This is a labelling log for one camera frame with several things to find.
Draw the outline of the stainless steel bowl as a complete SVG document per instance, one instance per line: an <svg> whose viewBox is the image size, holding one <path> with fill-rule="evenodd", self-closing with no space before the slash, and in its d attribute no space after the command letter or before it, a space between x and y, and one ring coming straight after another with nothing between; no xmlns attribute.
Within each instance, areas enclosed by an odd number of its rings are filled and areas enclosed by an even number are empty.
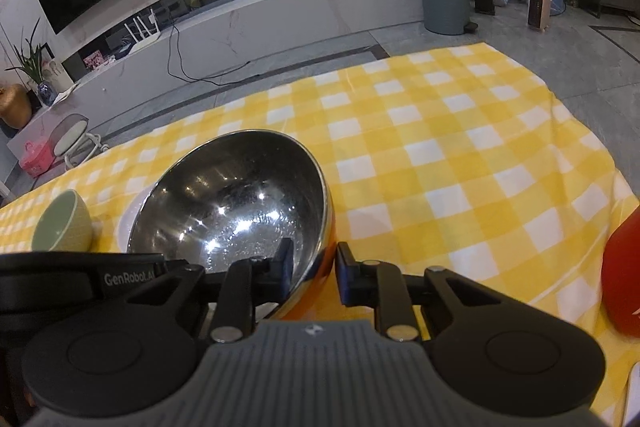
<svg viewBox="0 0 640 427"><path fill-rule="evenodd" d="M335 251L335 213L321 167L302 143L267 129L233 131L186 154L125 219L130 254L162 254L226 271L250 257L271 258L292 239L288 300L260 317L302 317L322 291Z"/></svg>

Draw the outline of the green ceramic bowl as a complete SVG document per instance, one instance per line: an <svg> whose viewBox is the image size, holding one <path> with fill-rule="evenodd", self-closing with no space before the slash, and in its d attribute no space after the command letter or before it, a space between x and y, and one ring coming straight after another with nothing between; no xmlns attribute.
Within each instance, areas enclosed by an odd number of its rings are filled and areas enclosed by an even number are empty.
<svg viewBox="0 0 640 427"><path fill-rule="evenodd" d="M32 234L32 251L86 253L93 226L88 207L74 190L58 194L44 210Z"/></svg>

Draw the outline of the yellow checkered tablecloth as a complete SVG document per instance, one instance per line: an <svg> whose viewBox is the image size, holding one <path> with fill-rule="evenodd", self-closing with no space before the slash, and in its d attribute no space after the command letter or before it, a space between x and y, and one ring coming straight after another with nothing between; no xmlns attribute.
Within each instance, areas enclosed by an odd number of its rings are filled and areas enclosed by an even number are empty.
<svg viewBox="0 0 640 427"><path fill-rule="evenodd" d="M28 251L72 188L114 251L120 216L175 161L239 129L294 136L319 161L337 236L409 273L442 265L585 329L606 358L594 410L620 425L637 340L601 305L611 234L638 198L610 152L533 72L485 43L302 79L159 127L1 211L1 249Z"/></svg>

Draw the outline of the pink basket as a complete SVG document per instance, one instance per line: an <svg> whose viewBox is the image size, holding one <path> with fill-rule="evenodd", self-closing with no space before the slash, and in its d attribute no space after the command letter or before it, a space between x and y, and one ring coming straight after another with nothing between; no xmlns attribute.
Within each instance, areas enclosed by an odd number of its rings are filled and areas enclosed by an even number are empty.
<svg viewBox="0 0 640 427"><path fill-rule="evenodd" d="M29 176L36 179L50 169L54 158L51 145L47 140L26 142L18 165Z"/></svg>

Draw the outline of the round stool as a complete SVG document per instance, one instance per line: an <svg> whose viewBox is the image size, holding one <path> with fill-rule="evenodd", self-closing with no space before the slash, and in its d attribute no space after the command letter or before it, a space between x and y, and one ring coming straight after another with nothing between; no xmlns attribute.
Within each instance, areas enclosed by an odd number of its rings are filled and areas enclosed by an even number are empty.
<svg viewBox="0 0 640 427"><path fill-rule="evenodd" d="M81 145L87 141L92 144L92 147L86 157L78 162L78 165L93 158L97 153L104 153L108 150L108 145L102 142L98 134L91 133L88 127L88 117L80 114L70 114L64 117L51 132L49 142L52 147L52 153L56 159L64 161L66 170L75 167L72 159Z"/></svg>

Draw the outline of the gold vase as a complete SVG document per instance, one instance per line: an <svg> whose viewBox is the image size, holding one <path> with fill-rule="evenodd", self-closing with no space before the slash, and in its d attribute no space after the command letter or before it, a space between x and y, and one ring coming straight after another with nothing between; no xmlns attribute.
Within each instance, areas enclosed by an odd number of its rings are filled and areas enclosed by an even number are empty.
<svg viewBox="0 0 640 427"><path fill-rule="evenodd" d="M21 130L32 119L32 104L20 84L10 84L0 90L0 117L12 129Z"/></svg>

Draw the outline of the red mug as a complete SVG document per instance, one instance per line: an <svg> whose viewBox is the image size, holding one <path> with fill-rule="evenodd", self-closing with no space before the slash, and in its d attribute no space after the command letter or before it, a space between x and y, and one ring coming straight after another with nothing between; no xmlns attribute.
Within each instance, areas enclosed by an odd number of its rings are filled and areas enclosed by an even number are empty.
<svg viewBox="0 0 640 427"><path fill-rule="evenodd" d="M640 209L615 230L605 245L601 269L602 303L623 335L640 336Z"/></svg>

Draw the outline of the plant in blue vase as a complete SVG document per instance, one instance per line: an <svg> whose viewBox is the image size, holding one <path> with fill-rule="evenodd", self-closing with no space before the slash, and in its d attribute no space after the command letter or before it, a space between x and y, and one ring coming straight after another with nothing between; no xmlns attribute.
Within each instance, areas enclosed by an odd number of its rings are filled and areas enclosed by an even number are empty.
<svg viewBox="0 0 640 427"><path fill-rule="evenodd" d="M24 46L12 46L18 65L10 67L10 70L19 70L29 77L37 86L37 94L40 102L47 107L54 104L58 92L43 75L43 44L35 43L36 31L40 20L37 20L28 38L24 39Z"/></svg>

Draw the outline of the white tv cabinet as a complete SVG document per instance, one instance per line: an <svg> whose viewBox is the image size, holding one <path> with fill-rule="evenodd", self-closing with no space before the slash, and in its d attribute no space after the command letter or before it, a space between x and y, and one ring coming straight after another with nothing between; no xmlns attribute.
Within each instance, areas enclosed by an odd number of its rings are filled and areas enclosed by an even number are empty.
<svg viewBox="0 0 640 427"><path fill-rule="evenodd" d="M8 143L15 158L65 116L99 126L180 87L179 75L217 76L318 41L423 16L421 0L233 0L165 30L150 46L90 72L65 101L43 109Z"/></svg>

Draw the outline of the white router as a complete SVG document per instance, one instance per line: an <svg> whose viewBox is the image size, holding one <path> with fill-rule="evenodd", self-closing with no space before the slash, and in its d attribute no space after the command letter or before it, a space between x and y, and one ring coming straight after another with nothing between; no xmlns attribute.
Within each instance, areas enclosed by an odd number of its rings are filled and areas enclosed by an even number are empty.
<svg viewBox="0 0 640 427"><path fill-rule="evenodd" d="M134 16L129 23L124 23L124 26L132 39L129 53L136 53L160 38L160 26L153 9L149 9L146 15Z"/></svg>

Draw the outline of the pink space heater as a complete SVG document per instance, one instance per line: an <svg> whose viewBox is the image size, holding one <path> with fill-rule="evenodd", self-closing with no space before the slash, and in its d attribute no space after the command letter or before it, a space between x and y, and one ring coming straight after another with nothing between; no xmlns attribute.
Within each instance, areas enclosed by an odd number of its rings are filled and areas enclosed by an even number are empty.
<svg viewBox="0 0 640 427"><path fill-rule="evenodd" d="M545 31L549 26L551 0L528 0L527 25Z"/></svg>

